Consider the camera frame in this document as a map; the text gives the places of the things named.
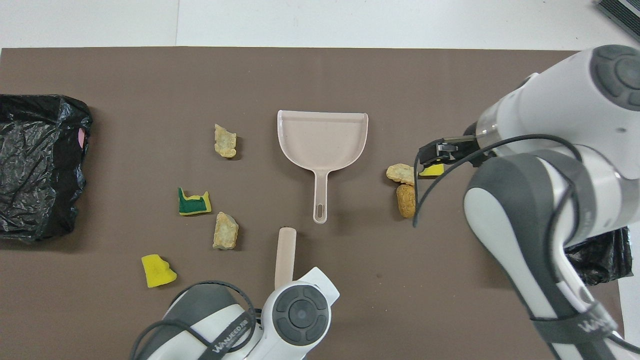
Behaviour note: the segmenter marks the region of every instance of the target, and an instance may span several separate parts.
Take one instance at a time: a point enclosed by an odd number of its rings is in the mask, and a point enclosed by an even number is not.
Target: brown mat
[[[122,359],[175,294],[232,282],[261,306],[281,226],[298,230],[296,277],[321,268],[340,290],[309,359],[550,359],[499,267],[468,229],[463,167],[399,216],[387,166],[459,135],[562,51],[400,49],[3,49],[0,92],[65,94],[95,117],[77,229],[35,246],[0,245],[0,357]],[[360,159],[329,176],[329,218],[311,217],[313,175],[282,154],[279,109],[369,114]],[[213,150],[237,132],[238,160]],[[214,213],[177,214],[176,192],[211,193]],[[241,226],[211,247],[215,213]],[[178,279],[148,289],[140,257]],[[618,285],[593,289],[621,323]]]

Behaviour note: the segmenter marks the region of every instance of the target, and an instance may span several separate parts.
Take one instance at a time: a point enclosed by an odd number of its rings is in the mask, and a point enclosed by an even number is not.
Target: black plastic bag
[[[0,95],[0,239],[27,243],[74,229],[93,120],[62,95]]]
[[[628,227],[588,238],[564,253],[587,285],[633,275]]]

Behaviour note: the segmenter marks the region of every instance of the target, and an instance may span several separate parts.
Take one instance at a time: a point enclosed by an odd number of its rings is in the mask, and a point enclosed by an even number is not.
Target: white dustpan
[[[369,117],[365,113],[278,111],[280,148],[291,162],[316,175],[314,221],[327,217],[326,185],[331,171],[356,161],[367,142]]]

